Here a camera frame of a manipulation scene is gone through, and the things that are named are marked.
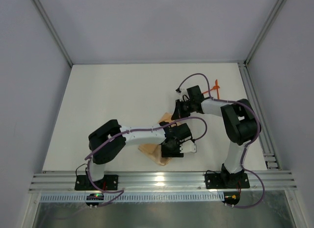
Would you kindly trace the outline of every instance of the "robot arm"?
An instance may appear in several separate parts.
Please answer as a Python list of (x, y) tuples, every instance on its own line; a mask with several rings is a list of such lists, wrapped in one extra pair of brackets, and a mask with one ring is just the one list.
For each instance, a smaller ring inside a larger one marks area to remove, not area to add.
[(186, 90), (187, 95), (178, 89), (181, 98), (176, 100), (176, 108), (172, 119), (188, 117), (192, 112), (213, 114), (223, 118), (227, 136), (230, 139), (228, 156), (221, 168), (221, 178), (227, 188), (234, 188), (244, 174), (241, 158), (247, 142), (252, 140), (257, 132), (257, 123), (241, 103), (252, 109), (246, 99), (236, 103), (225, 103), (205, 98), (199, 86)]
[(168, 123), (161, 122), (149, 127), (125, 127), (119, 125), (117, 120), (110, 120), (91, 133), (88, 137), (89, 148), (94, 151), (107, 141), (109, 136), (127, 132), (104, 145), (93, 155), (90, 164), (92, 180), (98, 181), (104, 177), (105, 164), (112, 161), (125, 146), (158, 144), (161, 145), (162, 157), (183, 157), (184, 153), (196, 152), (196, 145), (187, 124), (173, 124), (162, 128), (166, 124)]

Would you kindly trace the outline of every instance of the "cable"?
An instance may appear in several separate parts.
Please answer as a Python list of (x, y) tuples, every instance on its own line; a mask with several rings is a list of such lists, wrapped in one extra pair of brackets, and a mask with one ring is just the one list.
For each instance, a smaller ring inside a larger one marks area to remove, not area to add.
[(205, 122), (204, 119), (200, 118), (200, 117), (186, 117), (186, 118), (182, 118), (182, 119), (177, 119), (171, 123), (168, 123), (166, 125), (163, 125), (163, 126), (160, 126), (160, 127), (156, 127), (156, 128), (152, 128), (152, 129), (147, 129), (147, 128), (137, 128), (137, 129), (131, 129), (131, 130), (126, 130), (126, 131), (123, 131), (123, 132), (120, 132), (118, 134), (115, 134), (113, 135), (111, 138), (109, 138), (108, 140), (106, 140), (105, 142), (103, 142), (100, 146), (98, 146), (94, 151), (92, 151), (88, 156), (85, 157), (84, 160), (89, 160), (91, 159), (91, 157), (96, 154), (102, 147), (104, 147), (106, 144), (108, 144), (110, 141), (114, 140), (115, 138), (119, 137), (119, 136), (122, 136), (123, 134), (127, 134), (127, 133), (130, 133), (130, 132), (134, 132), (134, 131), (156, 131), (156, 130), (160, 130), (160, 129), (163, 129), (165, 127), (168, 127), (168, 126), (171, 126), (177, 122), (180, 122), (180, 121), (184, 121), (184, 120), (188, 120), (188, 119), (199, 119), (201, 121), (203, 121), (203, 123), (205, 124), (205, 131), (204, 133), (195, 139), (195, 141), (201, 139), (203, 136), (205, 136), (205, 134), (207, 133), (207, 123)]
[(209, 95), (209, 97), (211, 98), (211, 94), (210, 94), (210, 85), (209, 85), (208, 78), (206, 77), (206, 75), (205, 75), (205, 74), (202, 74), (202, 73), (196, 73), (196, 74), (192, 74), (192, 75), (188, 76), (185, 80), (183, 80), (183, 81), (182, 81), (182, 83), (179, 85), (179, 87), (177, 88), (177, 90), (176, 90), (176, 91), (179, 91), (179, 90), (180, 90), (180, 88), (181, 88), (181, 86), (182, 86), (182, 84), (184, 84), (184, 83), (185, 83), (185, 81), (187, 81), (190, 77), (193, 77), (193, 76), (195, 76), (195, 75), (201, 75), (201, 76), (203, 76), (203, 77), (205, 78), (206, 83), (207, 83), (208, 95)]
[(78, 177), (78, 169), (83, 166), (83, 165), (87, 165), (87, 163), (83, 163), (82, 165), (79, 165), (76, 169), (75, 169), (75, 175)]
[(188, 76), (188, 77), (187, 77), (186, 79), (184, 79), (183, 82), (179, 85), (178, 89), (180, 89), (180, 87), (182, 86), (182, 84), (183, 84), (187, 79), (189, 79), (190, 77), (192, 77), (192, 76), (194, 76), (194, 75), (201, 75), (201, 76), (203, 76), (203, 77), (205, 78), (205, 80), (206, 80), (206, 82), (207, 82), (207, 85), (208, 85), (208, 91), (209, 91), (209, 97), (210, 97), (210, 99), (212, 99), (213, 101), (217, 101), (217, 102), (235, 103), (235, 104), (238, 104), (238, 105), (240, 105), (240, 106), (246, 108), (246, 109), (254, 116), (254, 119), (255, 119), (256, 124), (257, 124), (257, 131), (256, 131), (256, 134), (255, 134), (255, 136), (253, 137), (253, 139), (252, 139), (250, 142), (248, 142), (248, 143), (245, 144), (245, 146), (244, 146), (244, 151), (243, 151), (243, 154), (242, 154), (241, 160), (240, 160), (240, 165), (241, 165), (241, 167), (242, 167), (243, 170), (245, 170), (245, 171), (247, 171), (247, 172), (249, 172), (249, 173), (252, 173), (254, 176), (256, 176), (256, 178), (261, 182), (262, 191), (263, 191), (263, 192), (262, 192), (262, 196), (261, 196), (260, 200), (258, 200), (255, 204), (249, 205), (249, 206), (238, 206), (238, 205), (235, 205), (235, 206), (233, 206), (233, 207), (236, 207), (236, 208), (243, 208), (243, 209), (244, 209), (244, 208), (252, 208), (252, 207), (255, 207), (255, 206), (259, 205), (259, 204), (262, 202), (262, 200), (264, 199), (264, 197), (265, 197), (265, 186), (264, 186), (264, 183), (263, 183), (262, 179), (261, 179), (256, 173), (254, 173), (253, 171), (248, 170), (248, 169), (246, 169), (246, 168), (244, 167), (244, 160), (245, 160), (245, 156), (246, 156), (248, 147), (249, 147), (253, 142), (256, 141), (256, 139), (258, 138), (258, 136), (259, 136), (259, 134), (260, 134), (260, 131), (261, 131), (260, 121), (259, 121), (257, 115), (254, 113), (254, 111), (253, 111), (250, 107), (248, 107), (247, 105), (245, 105), (245, 104), (243, 104), (243, 103), (240, 103), (240, 102), (238, 102), (238, 101), (227, 101), (227, 100), (218, 100), (218, 99), (214, 99), (214, 98), (210, 95), (209, 81), (208, 81), (208, 78), (207, 78), (204, 74), (196, 73), (196, 74), (193, 74), (193, 75)]

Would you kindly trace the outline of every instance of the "white table surface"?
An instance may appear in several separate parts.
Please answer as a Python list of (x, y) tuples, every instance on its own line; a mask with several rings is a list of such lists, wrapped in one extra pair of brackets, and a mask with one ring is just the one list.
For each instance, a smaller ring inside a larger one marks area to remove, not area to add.
[[(108, 120), (117, 119), (124, 126), (156, 124), (165, 112), (173, 113), (175, 92), (184, 78), (204, 73), (211, 87), (216, 79), (220, 98), (246, 98), (236, 63), (222, 64), (133, 64), (75, 65), (62, 101), (53, 131), (43, 171), (74, 171), (89, 154), (88, 135)], [(201, 76), (190, 78), (183, 88), (199, 85), (206, 90)], [(220, 170), (228, 153), (229, 139), (223, 120), (212, 115), (193, 113), (208, 124), (205, 137), (197, 141), (197, 153), (173, 158), (159, 166), (138, 150), (124, 147), (116, 158), (107, 163), (107, 171), (205, 171)], [(199, 120), (187, 121), (193, 137), (204, 131)], [(249, 148), (245, 167), (266, 170), (259, 141)]]

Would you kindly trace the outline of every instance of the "purple cable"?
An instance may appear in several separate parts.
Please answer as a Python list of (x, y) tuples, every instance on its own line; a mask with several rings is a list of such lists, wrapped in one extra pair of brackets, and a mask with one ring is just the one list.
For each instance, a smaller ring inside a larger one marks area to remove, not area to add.
[(188, 76), (185, 80), (182, 81), (182, 83), (179, 85), (178, 89), (181, 88), (182, 84), (184, 84), (185, 81), (187, 81), (190, 77), (193, 77), (193, 76), (195, 76), (195, 75), (201, 75), (201, 76), (203, 76), (203, 77), (205, 78), (206, 83), (207, 83), (208, 94), (209, 94), (209, 97), (211, 98), (211, 94), (210, 94), (210, 85), (209, 85), (208, 78), (206, 77), (205, 74), (202, 74), (202, 73), (196, 73), (196, 74), (192, 74), (192, 75)]
[(160, 126), (160, 127), (156, 127), (156, 128), (152, 128), (152, 129), (142, 129), (142, 128), (137, 128), (137, 129), (131, 129), (131, 130), (126, 130), (126, 131), (123, 131), (123, 132), (120, 132), (118, 134), (115, 134), (113, 135), (111, 138), (109, 138), (108, 140), (106, 140), (105, 142), (103, 142), (100, 146), (98, 146), (94, 151), (92, 151), (88, 156), (85, 157), (84, 160), (88, 160), (90, 159), (95, 153), (97, 153), (102, 147), (104, 147), (106, 144), (108, 144), (110, 141), (114, 140), (115, 138), (117, 138), (118, 136), (121, 136), (123, 134), (126, 134), (126, 133), (130, 133), (130, 132), (134, 132), (134, 131), (156, 131), (156, 130), (160, 130), (160, 129), (163, 129), (165, 127), (168, 127), (168, 126), (171, 126), (177, 122), (180, 122), (180, 121), (184, 121), (184, 120), (188, 120), (188, 119), (199, 119), (201, 121), (203, 121), (203, 123), (205, 124), (205, 131), (204, 133), (195, 139), (195, 141), (201, 139), (203, 136), (205, 136), (206, 132), (207, 132), (207, 123), (205, 122), (204, 119), (200, 118), (200, 117), (186, 117), (186, 118), (182, 118), (182, 119), (177, 119), (171, 123), (168, 123), (166, 125), (163, 125), (163, 126)]
[(238, 102), (238, 101), (227, 101), (227, 100), (218, 100), (218, 99), (214, 99), (211, 94), (210, 94), (210, 86), (209, 86), (209, 81), (208, 81), (208, 78), (204, 75), (204, 74), (201, 74), (201, 73), (196, 73), (196, 74), (193, 74), (193, 75), (190, 75), (188, 76), (186, 79), (183, 80), (183, 82), (179, 85), (178, 89), (180, 89), (180, 87), (182, 86), (182, 84), (190, 77), (194, 76), (194, 75), (201, 75), (203, 76), (205, 79), (206, 79), (206, 82), (207, 82), (207, 85), (208, 85), (208, 91), (209, 91), (209, 97), (210, 99), (212, 99), (213, 101), (217, 101), (217, 102), (224, 102), (224, 103), (235, 103), (235, 104), (238, 104), (238, 105), (241, 105), (243, 106), (244, 108), (246, 108), (253, 116), (254, 116), (254, 119), (257, 123), (257, 131), (256, 131), (256, 134), (254, 136), (254, 138), (245, 144), (244, 146), (244, 151), (243, 151), (243, 154), (241, 156), (241, 160), (240, 160), (240, 164), (241, 164), (241, 167), (243, 170), (247, 171), (247, 172), (250, 172), (252, 173), (254, 176), (256, 176), (256, 178), (261, 182), (261, 185), (262, 185), (262, 196), (260, 198), (260, 200), (258, 200), (255, 204), (253, 205), (249, 205), (249, 206), (238, 206), (238, 205), (235, 205), (233, 207), (236, 207), (236, 208), (252, 208), (252, 207), (255, 207), (257, 206), (258, 204), (260, 204), (262, 202), (262, 200), (264, 199), (265, 197), (265, 186), (264, 186), (264, 183), (262, 181), (262, 179), (256, 174), (254, 173), (253, 171), (251, 170), (248, 170), (244, 167), (244, 159), (245, 159), (245, 156), (246, 156), (246, 153), (247, 153), (247, 150), (248, 150), (248, 147), (256, 141), (256, 139), (258, 138), (259, 134), (260, 134), (260, 131), (261, 131), (261, 126), (260, 126), (260, 122), (259, 122), (259, 119), (257, 117), (257, 115), (254, 113), (254, 111), (248, 107), (247, 105), (241, 103), (241, 102)]

